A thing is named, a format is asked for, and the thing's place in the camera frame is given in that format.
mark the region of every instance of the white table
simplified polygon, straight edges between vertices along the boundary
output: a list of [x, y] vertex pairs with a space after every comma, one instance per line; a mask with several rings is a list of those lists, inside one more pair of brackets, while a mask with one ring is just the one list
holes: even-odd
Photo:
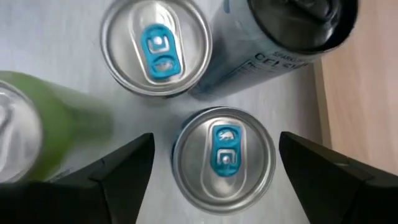
[[[277, 153], [268, 192], [250, 209], [219, 217], [190, 205], [175, 184], [170, 146], [192, 111], [227, 105], [244, 109], [269, 130], [276, 146], [281, 131], [321, 142], [312, 67], [282, 75], [219, 101], [183, 95], [160, 104], [144, 103], [111, 77], [100, 51], [100, 22], [111, 0], [0, 0], [0, 70], [14, 70], [104, 99], [112, 107], [116, 133], [108, 146], [79, 149], [62, 169], [81, 168], [144, 132], [155, 134], [155, 161], [137, 223], [301, 224], [308, 219]], [[211, 20], [215, 3], [198, 0]]]

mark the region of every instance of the can lid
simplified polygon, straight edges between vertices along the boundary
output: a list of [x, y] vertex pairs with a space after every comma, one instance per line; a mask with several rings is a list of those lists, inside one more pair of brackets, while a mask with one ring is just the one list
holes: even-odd
[[172, 158], [184, 196], [220, 215], [257, 202], [275, 171], [275, 149], [266, 129], [246, 112], [228, 107], [193, 118], [177, 139]]
[[146, 96], [187, 91], [205, 72], [212, 42], [204, 15], [191, 1], [116, 1], [105, 14], [103, 55], [113, 77]]
[[288, 49], [314, 49], [333, 35], [341, 0], [248, 0], [267, 35]]
[[33, 103], [0, 81], [0, 183], [26, 176], [40, 153], [42, 137]]

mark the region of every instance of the aluminum can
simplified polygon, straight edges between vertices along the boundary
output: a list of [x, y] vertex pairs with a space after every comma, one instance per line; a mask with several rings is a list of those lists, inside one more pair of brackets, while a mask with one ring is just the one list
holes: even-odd
[[116, 81], [142, 96], [186, 92], [204, 74], [211, 30], [189, 0], [120, 0], [106, 12], [101, 48]]
[[255, 204], [267, 191], [275, 148], [256, 118], [236, 108], [216, 107], [183, 123], [171, 161], [177, 185], [190, 203], [229, 215]]
[[213, 19], [214, 53], [192, 90], [226, 96], [304, 67], [350, 35], [358, 0], [224, 0]]
[[74, 147], [112, 136], [102, 102], [16, 72], [0, 72], [0, 183], [46, 180]]

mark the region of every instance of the green can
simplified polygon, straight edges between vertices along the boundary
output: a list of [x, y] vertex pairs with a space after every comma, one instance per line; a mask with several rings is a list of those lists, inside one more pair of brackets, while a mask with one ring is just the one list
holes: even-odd
[[79, 144], [112, 135], [97, 99], [36, 77], [0, 71], [0, 183], [45, 180]]

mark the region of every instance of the can rim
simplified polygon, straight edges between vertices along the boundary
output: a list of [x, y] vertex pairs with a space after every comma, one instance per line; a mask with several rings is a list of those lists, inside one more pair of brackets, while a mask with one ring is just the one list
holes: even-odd
[[170, 95], [178, 95], [179, 93], [183, 93], [188, 91], [189, 89], [193, 88], [195, 84], [199, 81], [199, 79], [205, 73], [211, 58], [211, 52], [213, 50], [213, 39], [211, 36], [211, 28], [209, 22], [206, 20], [204, 13], [201, 12], [199, 7], [193, 1], [180, 1], [175, 0], [173, 2], [184, 2], [185, 6], [187, 6], [194, 15], [199, 18], [197, 21], [200, 23], [200, 27], [202, 28], [203, 35], [206, 37], [205, 41], [205, 51], [204, 51], [204, 60], [201, 64], [199, 64], [196, 75], [192, 76], [191, 80], [186, 82], [184, 85], [179, 86], [178, 88], [174, 88], [169, 91], [163, 92], [156, 92], [145, 90], [133, 85], [131, 82], [127, 81], [126, 78], [123, 76], [123, 71], [117, 66], [114, 60], [111, 58], [109, 54], [109, 46], [108, 46], [108, 35], [109, 35], [109, 28], [114, 20], [114, 16], [119, 12], [119, 10], [125, 5], [131, 2], [131, 0], [120, 0], [113, 2], [106, 12], [104, 13], [102, 22], [101, 22], [101, 29], [100, 29], [100, 44], [101, 44], [101, 51], [103, 54], [104, 61], [108, 69], [110, 70], [112, 77], [126, 90], [129, 90], [135, 94], [141, 96], [170, 96]]
[[25, 172], [23, 175], [19, 176], [16, 179], [13, 179], [14, 177], [12, 177], [10, 180], [12, 182], [17, 182], [19, 180], [25, 179], [26, 177], [28, 177], [31, 172], [33, 171], [34, 167], [36, 167], [36, 165], [39, 162], [39, 158], [41, 157], [42, 153], [43, 153], [43, 143], [44, 143], [44, 128], [43, 128], [43, 121], [42, 118], [40, 117], [39, 111], [36, 108], [36, 106], [34, 105], [33, 101], [27, 96], [25, 95], [25, 93], [23, 91], [21, 91], [20, 89], [18, 89], [17, 87], [15, 87], [14, 85], [4, 81], [4, 80], [0, 80], [0, 88], [6, 88], [10, 91], [13, 91], [15, 94], [19, 95], [31, 108], [31, 110], [33, 111], [33, 113], [35, 114], [35, 116], [37, 117], [37, 120], [39, 121], [39, 126], [38, 126], [38, 130], [40, 131], [40, 144], [37, 148], [37, 150], [39, 151], [37, 153], [37, 155], [34, 157], [34, 161], [25, 168]]
[[[302, 54], [302, 55], [313, 55], [313, 54], [320, 54], [320, 53], [328, 53], [331, 52], [332, 50], [335, 50], [336, 48], [340, 47], [343, 45], [351, 36], [353, 33], [353, 30], [355, 29], [355, 25], [358, 21], [358, 14], [359, 14], [359, 1], [358, 0], [350, 0], [351, 2], [347, 3], [346, 1], [341, 1], [343, 3], [343, 16], [348, 17], [348, 19], [351, 21], [350, 23], [340, 23], [336, 27], [336, 31], [334, 31], [333, 35], [329, 38], [329, 40], [323, 44], [322, 46], [319, 47], [314, 47], [311, 49], [296, 49], [296, 48], [291, 48], [287, 47], [281, 42], [279, 42], [271, 33], [268, 31], [268, 29], [262, 24], [262, 21], [260, 17], [258, 16], [257, 11], [254, 9], [254, 6], [252, 5], [253, 0], [246, 0], [248, 3], [248, 6], [250, 8], [251, 14], [256, 22], [256, 24], [259, 26], [260, 30], [269, 38], [273, 43], [275, 43], [277, 46], [282, 47], [283, 49], [289, 50], [293, 53], [296, 54]], [[355, 8], [354, 13], [350, 13], [349, 10], [347, 10], [347, 6], [351, 8]], [[342, 39], [339, 39], [338, 37], [336, 38], [338, 32], [344, 32], [345, 37]]]
[[[184, 179], [180, 173], [180, 163], [179, 161], [181, 160], [181, 144], [184, 142], [183, 136], [184, 133], [187, 132], [187, 129], [189, 127], [192, 127], [194, 124], [197, 123], [199, 119], [202, 118], [202, 116], [205, 116], [208, 113], [213, 113], [214, 111], [218, 110], [233, 110], [238, 113], [245, 114], [248, 118], [250, 118], [252, 121], [256, 123], [255, 127], [258, 131], [261, 131], [261, 137], [264, 143], [266, 144], [268, 151], [269, 151], [269, 160], [268, 160], [268, 165], [266, 166], [267, 169], [264, 173], [264, 175], [261, 175], [261, 179], [255, 184], [255, 186], [252, 188], [256, 189], [260, 187], [260, 191], [258, 194], [256, 194], [255, 197], [250, 198], [247, 202], [245, 202], [245, 199], [247, 199], [247, 195], [243, 197], [242, 200], [239, 200], [234, 203], [234, 207], [231, 208], [231, 204], [227, 205], [210, 205], [209, 203], [203, 202], [202, 200], [198, 199], [196, 196], [194, 196], [187, 188], [187, 185], [184, 184]], [[173, 170], [173, 175], [175, 177], [176, 183], [183, 194], [183, 196], [196, 208], [199, 208], [200, 210], [203, 210], [204, 212], [212, 213], [215, 215], [232, 215], [238, 212], [242, 212], [249, 207], [253, 206], [255, 203], [257, 203], [262, 196], [268, 191], [269, 187], [271, 186], [272, 180], [274, 179], [274, 174], [275, 174], [275, 169], [276, 169], [276, 150], [274, 143], [272, 141], [271, 136], [269, 135], [267, 129], [261, 124], [260, 121], [258, 121], [255, 117], [250, 115], [244, 110], [238, 109], [238, 108], [232, 108], [228, 106], [221, 106], [221, 107], [216, 107], [216, 108], [210, 108], [206, 111], [203, 111], [196, 115], [191, 121], [189, 121], [185, 127], [181, 130], [180, 135], [178, 136], [176, 142], [175, 142], [175, 147], [173, 148], [172, 152], [172, 170]]]

